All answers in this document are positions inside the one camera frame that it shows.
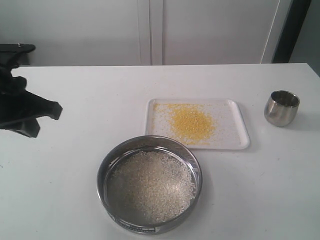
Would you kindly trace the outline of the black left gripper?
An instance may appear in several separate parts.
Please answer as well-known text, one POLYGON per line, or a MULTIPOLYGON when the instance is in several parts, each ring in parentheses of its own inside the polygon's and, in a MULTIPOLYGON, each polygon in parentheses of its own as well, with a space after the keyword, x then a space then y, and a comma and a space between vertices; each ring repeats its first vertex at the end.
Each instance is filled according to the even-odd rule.
POLYGON ((11 70, 0 66, 0 128, 36 138, 41 129, 36 118, 58 120, 63 108, 57 101, 26 91, 26 78, 13 76, 11 70))

